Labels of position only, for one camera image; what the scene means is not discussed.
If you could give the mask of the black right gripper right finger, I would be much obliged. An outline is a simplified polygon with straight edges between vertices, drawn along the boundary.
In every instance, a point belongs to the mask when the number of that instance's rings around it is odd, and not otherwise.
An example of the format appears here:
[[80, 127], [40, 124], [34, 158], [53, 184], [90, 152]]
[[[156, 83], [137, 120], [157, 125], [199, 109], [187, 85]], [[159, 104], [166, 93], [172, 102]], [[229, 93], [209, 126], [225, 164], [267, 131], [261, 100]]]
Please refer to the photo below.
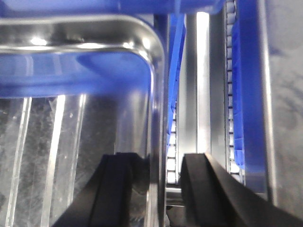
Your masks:
[[185, 154], [180, 185], [191, 227], [301, 227], [303, 221], [275, 207], [234, 179], [211, 155]]

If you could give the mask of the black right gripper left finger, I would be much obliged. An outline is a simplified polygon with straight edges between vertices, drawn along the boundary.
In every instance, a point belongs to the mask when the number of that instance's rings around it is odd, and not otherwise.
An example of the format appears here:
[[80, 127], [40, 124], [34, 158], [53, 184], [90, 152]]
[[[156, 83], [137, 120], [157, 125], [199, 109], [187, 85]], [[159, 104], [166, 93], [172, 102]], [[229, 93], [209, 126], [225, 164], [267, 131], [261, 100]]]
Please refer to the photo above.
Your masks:
[[150, 162], [137, 153], [103, 155], [96, 171], [55, 227], [128, 227], [132, 192], [146, 194]]

